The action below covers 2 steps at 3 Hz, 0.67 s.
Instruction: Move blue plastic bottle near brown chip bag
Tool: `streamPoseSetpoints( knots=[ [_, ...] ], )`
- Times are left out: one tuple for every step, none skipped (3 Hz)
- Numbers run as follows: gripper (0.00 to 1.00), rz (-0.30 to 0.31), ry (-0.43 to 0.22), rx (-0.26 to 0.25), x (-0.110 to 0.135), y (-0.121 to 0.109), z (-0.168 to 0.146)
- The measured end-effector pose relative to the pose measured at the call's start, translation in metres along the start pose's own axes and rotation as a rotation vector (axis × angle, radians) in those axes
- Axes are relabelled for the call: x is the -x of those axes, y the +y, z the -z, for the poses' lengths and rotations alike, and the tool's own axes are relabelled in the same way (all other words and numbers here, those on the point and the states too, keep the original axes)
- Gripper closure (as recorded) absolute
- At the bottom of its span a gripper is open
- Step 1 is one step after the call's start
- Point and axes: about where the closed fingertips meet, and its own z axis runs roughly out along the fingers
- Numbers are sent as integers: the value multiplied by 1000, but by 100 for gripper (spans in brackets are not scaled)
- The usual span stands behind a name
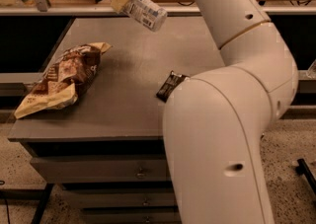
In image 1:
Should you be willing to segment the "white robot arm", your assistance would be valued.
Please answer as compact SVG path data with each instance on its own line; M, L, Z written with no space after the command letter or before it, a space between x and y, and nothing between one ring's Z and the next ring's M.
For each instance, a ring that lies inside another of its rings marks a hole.
M195 0L224 65L168 98L163 139L182 224L275 224L260 140L289 108L298 70L256 0Z

